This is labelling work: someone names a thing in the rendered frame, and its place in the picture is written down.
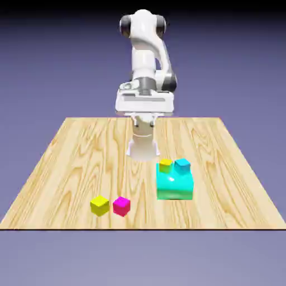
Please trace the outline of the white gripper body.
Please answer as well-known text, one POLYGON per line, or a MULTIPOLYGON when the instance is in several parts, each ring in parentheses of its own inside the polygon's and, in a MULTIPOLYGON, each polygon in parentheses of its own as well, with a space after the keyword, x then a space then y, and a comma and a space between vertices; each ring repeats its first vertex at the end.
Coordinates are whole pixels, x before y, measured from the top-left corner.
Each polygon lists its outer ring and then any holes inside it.
POLYGON ((172 115, 174 112, 174 94, 151 90, 151 94, 146 96, 139 95, 139 91, 135 89, 119 89, 117 91, 115 110, 120 115, 129 115, 131 113, 172 115))

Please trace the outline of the small yellow cube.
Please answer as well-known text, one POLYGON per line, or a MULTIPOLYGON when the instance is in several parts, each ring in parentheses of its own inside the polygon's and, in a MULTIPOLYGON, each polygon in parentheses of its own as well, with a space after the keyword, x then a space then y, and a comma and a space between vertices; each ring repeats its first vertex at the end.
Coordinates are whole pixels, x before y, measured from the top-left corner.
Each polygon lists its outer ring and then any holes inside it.
POLYGON ((98 195, 90 201, 90 209, 92 213, 100 217, 109 211, 109 200, 98 195))
POLYGON ((170 173, 173 161, 170 159, 161 159, 159 162, 159 172, 170 173))

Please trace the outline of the small cyan cube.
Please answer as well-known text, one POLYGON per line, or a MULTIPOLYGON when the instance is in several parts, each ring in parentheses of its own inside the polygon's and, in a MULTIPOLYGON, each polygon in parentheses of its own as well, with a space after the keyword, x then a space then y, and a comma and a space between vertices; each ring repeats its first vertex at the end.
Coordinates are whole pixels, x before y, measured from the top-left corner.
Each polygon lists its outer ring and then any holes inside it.
POLYGON ((174 162, 174 170, 180 175, 190 173, 190 162, 186 158, 177 159, 174 162))

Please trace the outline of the small magenta cube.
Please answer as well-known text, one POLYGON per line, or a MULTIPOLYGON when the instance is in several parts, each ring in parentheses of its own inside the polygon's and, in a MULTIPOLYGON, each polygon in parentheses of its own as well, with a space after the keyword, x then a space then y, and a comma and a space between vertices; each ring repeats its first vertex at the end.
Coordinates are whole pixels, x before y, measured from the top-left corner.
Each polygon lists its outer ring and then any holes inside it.
POLYGON ((128 214, 131 208, 131 202, 125 197, 118 197, 113 202, 113 212, 119 216, 124 217, 128 214))

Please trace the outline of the large cyan box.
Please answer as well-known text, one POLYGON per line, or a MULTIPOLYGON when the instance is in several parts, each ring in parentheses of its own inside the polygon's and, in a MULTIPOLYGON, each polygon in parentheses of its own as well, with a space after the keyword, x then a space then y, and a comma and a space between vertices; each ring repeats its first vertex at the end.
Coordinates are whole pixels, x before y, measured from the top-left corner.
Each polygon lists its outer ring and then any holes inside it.
POLYGON ((177 171, 171 164, 169 173, 159 170, 156 164, 156 195, 159 200, 192 200, 194 180, 190 167, 187 171, 177 171))

